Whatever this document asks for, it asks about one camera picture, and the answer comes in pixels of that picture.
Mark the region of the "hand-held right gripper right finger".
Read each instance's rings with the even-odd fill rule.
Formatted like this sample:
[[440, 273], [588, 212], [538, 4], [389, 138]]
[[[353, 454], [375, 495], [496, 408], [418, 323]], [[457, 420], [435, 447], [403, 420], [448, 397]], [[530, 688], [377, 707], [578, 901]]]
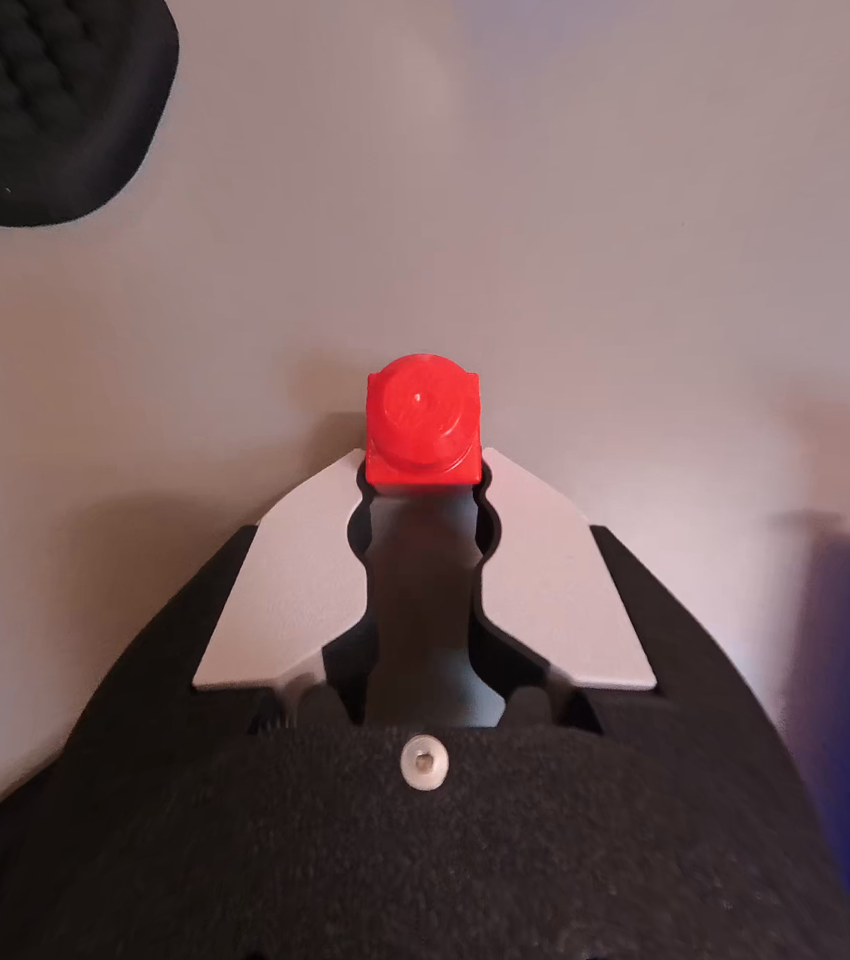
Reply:
[[482, 450], [468, 658], [511, 701], [531, 691], [556, 721], [587, 695], [652, 694], [657, 678], [585, 514], [492, 447]]

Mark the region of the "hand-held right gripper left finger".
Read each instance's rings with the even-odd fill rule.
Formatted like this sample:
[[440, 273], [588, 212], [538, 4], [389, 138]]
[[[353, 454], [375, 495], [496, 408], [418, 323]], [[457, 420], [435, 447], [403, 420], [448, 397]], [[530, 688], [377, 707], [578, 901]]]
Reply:
[[293, 488], [255, 527], [192, 678], [198, 691], [269, 689], [294, 711], [335, 692], [364, 722], [380, 636], [367, 563], [375, 494], [356, 448]]

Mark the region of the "red mega block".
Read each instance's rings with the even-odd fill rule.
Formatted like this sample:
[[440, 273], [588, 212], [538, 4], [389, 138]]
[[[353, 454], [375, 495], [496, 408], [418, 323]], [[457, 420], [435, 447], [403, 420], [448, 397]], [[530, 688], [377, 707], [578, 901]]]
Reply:
[[400, 357], [367, 378], [365, 476], [382, 496], [479, 484], [479, 375], [439, 355]]

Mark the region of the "black textured pad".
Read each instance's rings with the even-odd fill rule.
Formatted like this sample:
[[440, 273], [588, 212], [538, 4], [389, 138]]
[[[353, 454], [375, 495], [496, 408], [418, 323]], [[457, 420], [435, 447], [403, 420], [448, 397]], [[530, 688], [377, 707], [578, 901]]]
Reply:
[[72, 222], [115, 198], [179, 52], [163, 1], [0, 1], [0, 227]]

